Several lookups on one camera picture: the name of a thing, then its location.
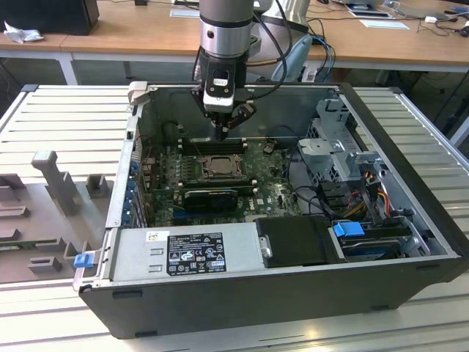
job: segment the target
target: black cable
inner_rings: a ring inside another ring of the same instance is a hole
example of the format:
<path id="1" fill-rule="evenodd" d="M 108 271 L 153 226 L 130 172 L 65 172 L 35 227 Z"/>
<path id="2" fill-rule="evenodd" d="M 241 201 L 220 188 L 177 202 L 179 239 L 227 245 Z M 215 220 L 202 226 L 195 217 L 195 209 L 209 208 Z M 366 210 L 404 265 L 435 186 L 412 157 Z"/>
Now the black cable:
<path id="1" fill-rule="evenodd" d="M 200 57 L 200 50 L 202 49 L 201 46 L 199 46 L 199 50 L 197 51 L 197 55 L 196 55 L 196 61 L 193 62 L 193 67 L 192 67 L 192 81 L 195 81 L 196 80 L 196 67 L 197 67 L 197 62 L 199 61 L 199 57 Z"/>
<path id="2" fill-rule="evenodd" d="M 269 131 L 267 132 L 267 137 L 271 137 L 271 133 L 276 130 L 277 128 L 285 128 L 287 129 L 288 131 L 290 131 L 290 133 L 297 137 L 298 139 L 300 139 L 301 137 L 299 135 L 296 134 L 296 132 L 293 131 L 293 129 L 287 125 L 276 125 L 276 126 L 273 126 L 272 128 L 269 129 Z"/>
<path id="3" fill-rule="evenodd" d="M 450 33 L 448 33 L 445 30 L 443 30 L 444 33 L 438 33 L 434 29 L 431 29 L 429 27 L 425 27 L 422 24 L 422 20 L 420 19 L 420 21 L 418 22 L 418 26 L 417 26 L 417 33 L 422 32 L 422 31 L 431 31 L 431 33 L 433 33 L 434 35 L 437 35 L 438 37 L 449 37 L 449 35 L 450 35 Z"/>
<path id="4" fill-rule="evenodd" d="M 22 87 L 23 85 L 16 79 L 16 77 L 14 77 L 14 75 L 10 72 L 10 70 L 7 69 L 7 66 L 5 66 L 5 64 L 0 60 L 0 66 L 4 69 L 4 71 L 6 73 L 8 73 L 8 76 L 10 76 L 13 81 L 15 81 L 15 83 L 18 85 L 18 87 Z"/>
<path id="5" fill-rule="evenodd" d="M 316 20 L 316 18 L 312 18 L 312 19 L 310 19 L 310 20 L 307 20 L 307 22 L 308 22 L 308 27 L 309 27 L 309 29 L 311 30 L 311 32 L 313 32 L 313 35 L 316 35 L 316 32 L 315 32 L 314 29 L 311 27 L 311 24 L 309 24 L 309 22 L 314 21 L 314 20 Z M 324 43 L 326 43 L 326 42 L 325 42 L 324 26 L 322 25 L 321 20 L 318 20 L 318 21 L 319 21 L 319 23 L 321 24 L 322 39 L 324 40 Z M 326 62 L 327 62 L 328 59 L 329 59 L 329 50 L 328 50 L 328 48 L 325 47 L 324 45 L 323 45 L 322 47 L 323 47 L 324 50 L 325 50 L 325 58 L 324 58 L 324 62 L 322 63 L 321 67 L 320 67 L 319 70 L 317 71 L 317 75 L 319 75 L 319 74 L 322 72 L 322 70 L 324 70 L 325 64 L 326 64 Z"/>
<path id="6" fill-rule="evenodd" d="M 198 7 L 191 6 L 191 5 L 184 5 L 184 4 L 181 4 L 181 5 L 178 5 L 178 6 L 184 6 L 184 7 L 187 7 L 188 9 L 195 10 L 195 11 L 199 11 L 199 8 L 198 8 Z"/>
<path id="7" fill-rule="evenodd" d="M 330 73 L 332 72 L 332 69 L 336 63 L 336 49 L 334 49 L 334 47 L 328 43 L 328 39 L 326 38 L 325 36 L 325 30 L 324 30 L 324 24 L 322 23 L 322 21 L 319 19 L 319 18 L 310 18 L 307 20 L 308 22 L 308 26 L 310 28 L 310 30 L 314 33 L 314 30 L 312 29 L 311 25 L 309 24 L 309 22 L 312 22 L 312 21 L 318 21 L 320 23 L 320 26 L 321 26 L 321 31 L 322 31 L 322 38 L 324 40 L 324 43 L 326 44 L 326 46 L 324 46 L 324 50 L 325 50 L 325 59 L 324 59 L 324 62 L 322 63 L 320 69 L 317 71 L 317 75 L 319 75 L 322 70 L 324 70 L 324 67 L 325 67 L 325 64 L 328 62 L 328 59 L 329 59 L 329 50 L 328 50 L 328 47 L 332 50 L 333 52 L 333 55 L 332 55 L 332 64 L 330 66 L 330 70 L 328 70 L 328 73 L 325 75 L 324 79 L 322 80 L 323 82 L 326 81 L 330 75 Z"/>
<path id="8" fill-rule="evenodd" d="M 438 78 L 433 78 L 433 77 L 429 77 L 429 76 L 425 76 L 426 79 L 429 79 L 430 81 L 441 81 L 442 79 L 448 77 L 449 75 L 451 74 L 451 72 L 448 72 L 447 74 L 441 76 L 441 77 L 438 77 Z"/>
<path id="9" fill-rule="evenodd" d="M 451 93 L 451 95 L 448 97 L 448 99 L 446 99 L 445 103 L 441 106 L 440 111 L 438 111 L 437 115 L 435 116 L 435 118 L 432 121 L 433 124 L 435 124 L 437 122 L 438 117 L 441 115 L 441 113 L 443 112 L 445 107 L 447 107 L 447 105 L 449 104 L 451 99 L 456 95 L 456 92 L 459 90 L 459 88 L 462 86 L 462 84 L 464 83 L 464 81 L 466 80 L 466 78 L 468 76 L 469 76 L 469 70 L 465 73 L 464 77 L 462 77 L 462 80 L 459 82 L 459 84 L 456 86 L 456 88 L 454 88 L 454 91 Z"/>
<path id="10" fill-rule="evenodd" d="M 276 0 L 276 3 L 277 3 L 277 6 L 278 6 L 278 9 L 280 10 L 281 17 L 284 20 L 284 25 L 288 30 L 289 44 L 288 44 L 287 53 L 289 54 L 289 52 L 292 50 L 292 47 L 293 47 L 292 31 L 290 30 L 290 26 L 288 24 L 288 20 L 287 20 L 287 17 L 285 15 L 284 9 L 282 8 L 282 6 L 280 5 L 280 2 L 278 0 Z M 262 93 L 261 95 L 252 95 L 251 99 L 256 100 L 256 99 L 266 97 L 269 94 L 272 94 L 284 83 L 285 78 L 287 77 L 287 71 L 288 71 L 287 60 L 286 60 L 286 57 L 287 57 L 288 54 L 283 53 L 283 51 L 280 48 L 280 45 L 278 44 L 277 40 L 273 36 L 272 32 L 270 32 L 269 28 L 265 25 L 265 23 L 260 19 L 260 17 L 256 13 L 254 13 L 254 17 L 259 22 L 261 27 L 266 31 L 266 33 L 270 37 L 270 39 L 273 41 L 273 44 L 274 44 L 274 46 L 276 47 L 276 49 L 278 51 L 278 55 L 281 57 L 281 62 L 282 62 L 283 68 L 284 68 L 284 72 L 282 73 L 282 75 L 280 77 L 280 80 L 272 88 L 270 88 L 268 91 Z"/>

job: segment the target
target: gray floor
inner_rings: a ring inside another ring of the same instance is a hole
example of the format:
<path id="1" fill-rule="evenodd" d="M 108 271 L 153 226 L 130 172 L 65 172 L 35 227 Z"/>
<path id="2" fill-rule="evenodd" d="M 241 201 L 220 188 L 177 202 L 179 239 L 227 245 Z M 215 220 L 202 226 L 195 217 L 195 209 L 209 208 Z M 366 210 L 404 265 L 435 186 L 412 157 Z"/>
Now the gray floor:
<path id="1" fill-rule="evenodd" d="M 20 85 L 65 84 L 59 63 L 54 60 L 8 59 L 4 62 Z M 130 82 L 125 78 L 121 62 L 80 61 L 73 64 L 82 84 L 128 84 Z M 130 67 L 133 80 L 153 82 L 187 82 L 192 70 L 190 63 L 131 62 Z M 373 87 L 376 75 L 376 70 L 351 70 L 346 81 L 357 87 Z M 433 120 L 462 76 L 461 73 L 449 75 L 425 73 L 408 93 L 408 96 L 428 118 Z M 412 73 L 401 73 L 401 78 L 403 81 L 412 81 L 415 76 Z M 9 106 L 9 100 L 12 101 L 18 94 L 19 89 L 18 84 L 0 68 L 0 116 Z M 437 127 L 444 126 L 447 116 L 457 109 L 463 95 L 468 92 L 469 79 L 440 115 L 436 123 Z M 469 154 L 469 142 L 464 143 L 461 150 L 464 154 Z"/>

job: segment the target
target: power supply label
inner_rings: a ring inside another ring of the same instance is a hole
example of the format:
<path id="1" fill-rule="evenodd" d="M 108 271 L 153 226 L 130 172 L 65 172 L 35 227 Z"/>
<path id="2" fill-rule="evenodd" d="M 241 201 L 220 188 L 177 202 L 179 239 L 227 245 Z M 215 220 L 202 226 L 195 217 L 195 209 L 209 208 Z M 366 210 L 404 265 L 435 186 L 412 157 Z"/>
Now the power supply label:
<path id="1" fill-rule="evenodd" d="M 168 236 L 168 275 L 191 275 L 226 271 L 221 232 Z"/>

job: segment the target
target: wooden desk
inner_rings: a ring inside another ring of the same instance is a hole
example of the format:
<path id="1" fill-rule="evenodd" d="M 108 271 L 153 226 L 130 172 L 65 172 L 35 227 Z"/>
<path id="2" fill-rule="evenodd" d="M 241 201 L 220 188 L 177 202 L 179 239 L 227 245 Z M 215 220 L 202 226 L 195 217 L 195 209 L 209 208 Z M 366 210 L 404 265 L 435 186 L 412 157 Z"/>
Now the wooden desk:
<path id="1" fill-rule="evenodd" d="M 405 4 L 421 6 L 425 9 L 436 9 L 443 12 L 448 9 L 450 3 L 445 1 L 416 1 L 404 0 Z M 337 4 L 332 9 L 341 9 Z M 315 12 L 322 9 L 314 7 Z M 321 18 L 352 18 L 346 11 L 327 12 L 324 14 L 308 13 L 309 17 Z M 469 68 L 469 39 L 458 34 L 450 34 L 448 37 L 439 37 L 429 30 L 417 33 L 418 20 L 401 20 L 410 29 L 378 29 L 367 28 L 356 19 L 334 21 L 323 20 L 325 33 L 328 40 L 336 49 L 336 60 L 338 67 L 353 68 L 353 62 L 364 63 L 363 68 L 373 68 L 375 65 L 383 66 L 390 64 L 399 66 L 403 64 L 418 66 L 440 66 L 441 70 L 451 70 L 450 67 L 461 68 L 465 72 Z M 457 23 L 444 23 L 445 26 L 462 28 L 466 20 L 459 18 Z M 424 23 L 424 26 L 435 29 L 435 25 Z M 316 33 L 320 33 L 320 26 L 317 21 L 312 21 L 311 25 Z M 312 48 L 309 52 L 309 59 L 323 54 L 324 49 Z"/>
<path id="2" fill-rule="evenodd" d="M 67 37 L 66 34 L 46 34 L 44 40 L 37 42 L 12 42 L 6 35 L 0 35 L 0 50 L 31 50 L 31 51 L 60 51 L 60 45 Z"/>
<path id="3" fill-rule="evenodd" d="M 0 39 L 0 56 L 57 59 L 68 84 L 77 84 L 73 60 L 141 62 L 193 62 L 199 48 L 199 19 L 169 17 L 171 5 L 149 3 L 136 7 L 133 1 L 98 1 L 100 18 L 89 36 L 47 34 L 46 40 L 19 45 Z M 405 0 L 405 4 L 439 10 L 451 3 Z M 311 0 L 308 16 L 324 18 L 326 37 L 336 49 L 335 67 L 383 70 L 465 72 L 469 69 L 469 39 L 451 34 L 438 37 L 430 31 L 417 33 L 418 21 L 402 21 L 409 30 L 366 28 L 343 6 L 328 7 Z M 461 28 L 465 19 L 452 24 Z M 319 24 L 311 22 L 320 33 Z M 322 47 L 314 46 L 307 65 L 318 67 L 324 60 Z"/>
<path id="4" fill-rule="evenodd" d="M 195 56 L 199 50 L 199 19 L 169 17 L 169 4 L 98 1 L 98 6 L 91 34 L 68 36 L 63 51 Z"/>

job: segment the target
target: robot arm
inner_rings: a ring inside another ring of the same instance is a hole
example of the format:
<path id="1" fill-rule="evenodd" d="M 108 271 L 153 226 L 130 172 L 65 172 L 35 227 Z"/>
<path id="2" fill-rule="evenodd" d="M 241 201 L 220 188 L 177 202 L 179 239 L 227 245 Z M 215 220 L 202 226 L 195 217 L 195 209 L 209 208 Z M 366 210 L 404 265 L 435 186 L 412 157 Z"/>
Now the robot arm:
<path id="1" fill-rule="evenodd" d="M 211 120 L 214 140 L 224 140 L 228 130 L 256 112 L 256 98 L 243 91 L 247 67 L 266 67 L 265 70 L 272 72 L 282 61 L 280 65 L 283 64 L 284 73 L 280 80 L 276 79 L 279 82 L 272 91 L 283 82 L 287 72 L 286 56 L 292 48 L 292 33 L 296 41 L 308 31 L 305 19 L 308 4 L 309 0 L 274 0 L 270 10 L 262 16 L 265 23 L 261 23 L 263 30 L 259 37 L 275 45 L 262 45 L 264 53 L 256 55 L 254 62 L 248 62 L 249 49 L 257 39 L 251 35 L 253 0 L 200 0 L 199 64 L 202 82 L 193 89 L 192 95 L 204 116 Z M 301 27 L 299 36 L 295 31 L 298 26 Z"/>

